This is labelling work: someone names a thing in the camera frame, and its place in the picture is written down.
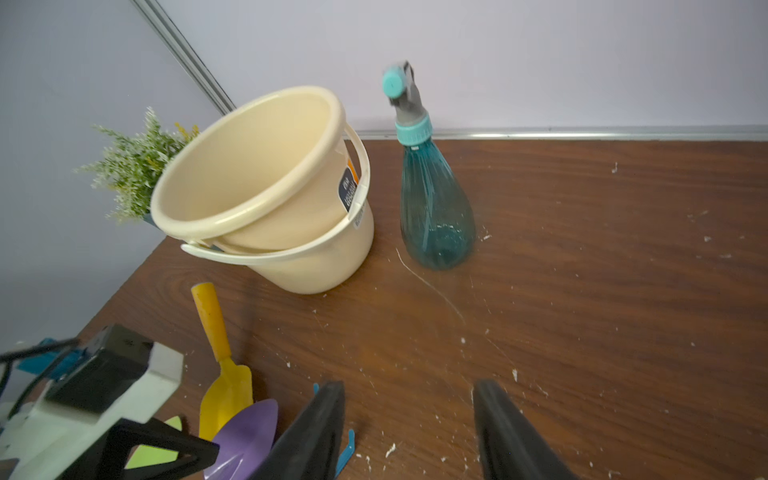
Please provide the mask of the green trowel wooden handle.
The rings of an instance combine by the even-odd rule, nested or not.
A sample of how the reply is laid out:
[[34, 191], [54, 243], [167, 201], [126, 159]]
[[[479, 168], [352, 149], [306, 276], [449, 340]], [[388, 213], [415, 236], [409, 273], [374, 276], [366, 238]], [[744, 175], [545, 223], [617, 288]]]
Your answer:
[[177, 451], [140, 445], [134, 449], [133, 453], [128, 458], [125, 469], [133, 470], [142, 467], [167, 464], [177, 460], [178, 457], [179, 453]]

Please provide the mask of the teal spray bottle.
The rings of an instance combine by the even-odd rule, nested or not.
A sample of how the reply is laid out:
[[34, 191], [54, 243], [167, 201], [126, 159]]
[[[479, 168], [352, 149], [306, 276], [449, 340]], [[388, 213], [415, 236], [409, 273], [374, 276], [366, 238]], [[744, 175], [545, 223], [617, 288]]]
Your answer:
[[476, 238], [470, 202], [433, 141], [410, 62], [389, 66], [382, 91], [395, 109], [395, 133], [403, 147], [400, 229], [408, 254], [432, 270], [448, 270], [471, 254]]

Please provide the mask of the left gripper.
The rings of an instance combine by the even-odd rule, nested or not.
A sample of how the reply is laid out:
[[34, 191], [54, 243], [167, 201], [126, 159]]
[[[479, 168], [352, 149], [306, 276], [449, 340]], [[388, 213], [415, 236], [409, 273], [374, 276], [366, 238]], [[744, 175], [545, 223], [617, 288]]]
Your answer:
[[218, 444], [160, 420], [120, 420], [61, 479], [184, 479], [214, 465]]

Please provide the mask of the yellow plastic scoop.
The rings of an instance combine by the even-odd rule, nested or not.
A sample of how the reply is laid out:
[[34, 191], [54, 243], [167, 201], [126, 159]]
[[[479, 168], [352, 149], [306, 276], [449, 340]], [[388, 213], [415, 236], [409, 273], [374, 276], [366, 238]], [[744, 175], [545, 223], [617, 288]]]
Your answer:
[[203, 396], [200, 406], [199, 436], [212, 441], [237, 414], [254, 403], [252, 373], [236, 364], [215, 286], [200, 283], [191, 288], [199, 319], [219, 366], [218, 377]]

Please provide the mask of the blue fork yellow handle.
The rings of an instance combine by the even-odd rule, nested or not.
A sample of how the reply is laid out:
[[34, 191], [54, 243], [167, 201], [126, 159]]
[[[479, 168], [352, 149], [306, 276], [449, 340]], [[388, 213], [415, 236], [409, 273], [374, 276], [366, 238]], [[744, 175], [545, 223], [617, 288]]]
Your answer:
[[307, 479], [337, 479], [355, 453], [355, 433], [345, 428], [346, 392], [342, 381], [313, 385], [306, 434]]

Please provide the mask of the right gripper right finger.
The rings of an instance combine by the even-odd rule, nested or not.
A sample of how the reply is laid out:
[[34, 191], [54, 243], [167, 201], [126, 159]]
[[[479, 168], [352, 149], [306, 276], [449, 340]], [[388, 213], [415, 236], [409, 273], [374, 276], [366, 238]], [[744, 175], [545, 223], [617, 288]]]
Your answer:
[[496, 381], [477, 381], [472, 400], [485, 479], [576, 477]]

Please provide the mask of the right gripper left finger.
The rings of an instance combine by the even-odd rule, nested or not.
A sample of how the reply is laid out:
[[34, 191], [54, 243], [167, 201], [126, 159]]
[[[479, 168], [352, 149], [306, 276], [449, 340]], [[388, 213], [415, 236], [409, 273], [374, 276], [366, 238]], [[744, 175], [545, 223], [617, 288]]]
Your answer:
[[335, 479], [344, 419], [344, 382], [321, 385], [249, 479]]

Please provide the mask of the purple trowel pink handle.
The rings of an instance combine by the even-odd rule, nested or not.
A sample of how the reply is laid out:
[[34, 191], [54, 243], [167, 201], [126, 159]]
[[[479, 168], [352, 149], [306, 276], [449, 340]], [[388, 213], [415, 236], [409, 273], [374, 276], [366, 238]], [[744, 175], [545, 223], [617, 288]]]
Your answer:
[[278, 420], [278, 402], [265, 399], [235, 415], [214, 436], [219, 446], [205, 479], [248, 479], [269, 455]]

